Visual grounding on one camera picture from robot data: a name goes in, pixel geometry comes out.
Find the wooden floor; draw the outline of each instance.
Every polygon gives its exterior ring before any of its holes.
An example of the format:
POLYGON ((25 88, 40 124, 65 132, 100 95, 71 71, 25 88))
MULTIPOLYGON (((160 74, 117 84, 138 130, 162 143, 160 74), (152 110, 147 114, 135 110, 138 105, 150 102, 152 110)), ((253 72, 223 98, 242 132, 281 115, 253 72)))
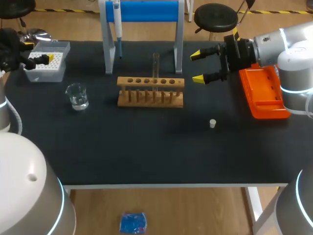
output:
MULTIPOLYGON (((195 9, 219 2, 237 9, 241 0, 195 0, 195 9)), ((37 8, 98 10, 88 0, 37 0, 37 8)), ((306 10, 305 0, 256 0, 252 10, 306 10)), ((248 14, 238 27, 242 38, 312 20, 312 15, 248 14)), ((101 41, 99 15, 34 12, 24 18, 29 28, 43 28, 59 40, 101 41)), ((3 27, 17 28, 5 20, 3 27)), ((185 40, 208 40, 208 32, 195 34, 194 22, 185 22, 185 40)), ((174 23, 123 23, 123 40, 174 40, 174 23)), ((222 40, 225 34, 218 34, 222 40)), ((263 207, 275 188, 258 188, 263 207)), ((77 190, 73 197, 77 212, 77 235, 118 234, 122 212, 145 212, 149 235, 248 235, 251 234, 246 198, 240 188, 176 188, 77 190)))

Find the blue plastic package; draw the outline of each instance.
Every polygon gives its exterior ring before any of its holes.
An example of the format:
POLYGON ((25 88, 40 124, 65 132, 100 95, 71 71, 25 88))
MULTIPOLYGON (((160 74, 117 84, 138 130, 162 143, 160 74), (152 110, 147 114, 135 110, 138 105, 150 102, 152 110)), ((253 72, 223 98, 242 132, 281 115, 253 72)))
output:
POLYGON ((144 234, 147 228, 145 213, 123 213, 119 231, 125 234, 144 234))

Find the glass test tube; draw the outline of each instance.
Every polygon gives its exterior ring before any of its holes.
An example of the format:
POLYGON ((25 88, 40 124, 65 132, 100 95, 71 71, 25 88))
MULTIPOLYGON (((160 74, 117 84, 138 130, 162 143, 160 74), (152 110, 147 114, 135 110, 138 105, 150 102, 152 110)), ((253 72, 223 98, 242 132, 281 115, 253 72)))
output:
MULTIPOLYGON (((158 78, 159 63, 160 63, 159 53, 153 53, 153 64, 152 64, 153 83, 156 83, 154 80, 158 78)), ((155 101, 157 95, 157 87, 152 87, 152 92, 153 92, 153 101, 155 101)))

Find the test tube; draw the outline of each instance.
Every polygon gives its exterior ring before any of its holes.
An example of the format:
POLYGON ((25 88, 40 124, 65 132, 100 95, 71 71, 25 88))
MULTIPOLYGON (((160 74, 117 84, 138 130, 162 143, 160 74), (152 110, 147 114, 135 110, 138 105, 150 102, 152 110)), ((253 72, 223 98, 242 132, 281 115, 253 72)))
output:
POLYGON ((159 61, 160 61, 159 53, 153 53, 152 78, 158 78, 159 61))
MULTIPOLYGON (((152 78, 158 79, 158 70, 160 63, 160 55, 159 53, 153 53, 153 64, 152 64, 152 78)), ((157 87, 152 87, 152 91, 157 93, 157 87)))

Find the orange tray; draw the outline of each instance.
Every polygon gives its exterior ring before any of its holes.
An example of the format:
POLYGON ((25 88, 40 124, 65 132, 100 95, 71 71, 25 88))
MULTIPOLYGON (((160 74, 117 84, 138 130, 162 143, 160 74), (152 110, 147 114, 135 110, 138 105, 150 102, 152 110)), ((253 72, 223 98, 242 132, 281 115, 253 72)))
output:
POLYGON ((253 64, 249 69, 240 70, 239 75, 254 118, 277 119, 291 115, 284 108, 280 81, 273 66, 261 68, 253 64))

